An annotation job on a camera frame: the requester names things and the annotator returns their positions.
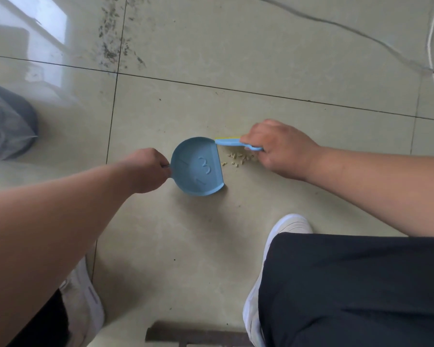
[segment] gray trash can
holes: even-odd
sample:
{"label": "gray trash can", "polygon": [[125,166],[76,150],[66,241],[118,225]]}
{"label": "gray trash can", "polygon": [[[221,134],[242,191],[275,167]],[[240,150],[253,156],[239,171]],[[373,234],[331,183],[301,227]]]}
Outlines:
{"label": "gray trash can", "polygon": [[0,87],[0,160],[21,156],[37,137],[34,108],[21,96]]}

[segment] black fabric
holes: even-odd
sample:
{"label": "black fabric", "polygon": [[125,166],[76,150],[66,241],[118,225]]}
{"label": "black fabric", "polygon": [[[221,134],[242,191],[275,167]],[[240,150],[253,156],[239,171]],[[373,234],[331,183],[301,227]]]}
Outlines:
{"label": "black fabric", "polygon": [[259,316],[267,347],[434,346],[434,238],[278,234]]}
{"label": "black fabric", "polygon": [[8,347],[64,347],[69,340],[68,327],[63,298],[57,290]]}

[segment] white shoe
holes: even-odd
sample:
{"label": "white shoe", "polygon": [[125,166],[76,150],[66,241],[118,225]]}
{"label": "white shoe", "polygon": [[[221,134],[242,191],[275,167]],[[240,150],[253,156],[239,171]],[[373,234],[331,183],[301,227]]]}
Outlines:
{"label": "white shoe", "polygon": [[103,306],[88,276],[85,256],[61,284],[60,291],[71,333],[66,347],[85,347],[104,324]]}
{"label": "white shoe", "polygon": [[251,292],[249,292],[249,296],[246,299],[243,308],[244,325],[246,326],[249,339],[255,347],[265,347],[259,321],[259,287],[260,281],[262,280],[262,270],[264,269],[264,262],[267,257],[268,248],[270,247],[274,237],[279,233],[312,234],[313,232],[309,222],[303,216],[299,214],[288,214],[278,220],[270,234],[268,234],[259,277],[257,278]]}

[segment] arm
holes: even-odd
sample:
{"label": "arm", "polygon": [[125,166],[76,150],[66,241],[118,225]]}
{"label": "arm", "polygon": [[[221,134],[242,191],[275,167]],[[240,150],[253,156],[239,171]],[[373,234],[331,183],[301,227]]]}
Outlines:
{"label": "arm", "polygon": [[273,120],[241,141],[262,146],[260,162],[319,186],[410,236],[434,236],[434,157],[363,153],[318,146]]}
{"label": "arm", "polygon": [[0,346],[51,297],[133,193],[170,176],[154,149],[67,178],[0,192]]}

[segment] shoe sole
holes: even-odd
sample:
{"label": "shoe sole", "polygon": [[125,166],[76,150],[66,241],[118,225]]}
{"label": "shoe sole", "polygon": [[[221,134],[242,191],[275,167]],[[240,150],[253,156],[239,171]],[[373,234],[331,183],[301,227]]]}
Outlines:
{"label": "shoe sole", "polygon": [[252,298],[254,297],[255,292],[259,291],[260,282],[262,280],[262,272],[264,270],[264,263],[265,263],[265,259],[267,257],[268,249],[270,248],[270,244],[272,243],[274,237],[278,234],[278,228],[285,221],[287,221],[289,218],[292,218],[293,216],[302,218],[302,219],[304,219],[306,221],[307,224],[309,223],[307,221],[307,219],[305,219],[302,215],[299,215],[299,214],[288,214],[288,215],[285,215],[280,220],[278,220],[277,223],[272,227],[272,230],[268,234],[268,238],[267,238],[267,241],[265,243],[264,256],[262,258],[262,268],[260,268],[259,277],[255,281],[255,284],[254,284],[253,288],[251,289],[251,291],[249,292],[248,298],[246,298],[246,302],[244,303],[244,307],[243,307],[243,321],[244,321],[245,325],[246,325],[246,322],[249,321],[249,307],[250,307],[250,303],[252,301]]}
{"label": "shoe sole", "polygon": [[75,272],[79,282],[81,284],[81,290],[84,293],[84,297],[88,303],[88,307],[90,309],[90,317],[91,317],[91,331],[94,332],[92,338],[101,330],[104,324],[104,309],[101,304],[100,297],[98,296],[95,288],[93,287],[92,282],[90,281],[90,277],[88,276],[87,271],[87,262],[85,256],[83,259],[77,264],[75,268]]}

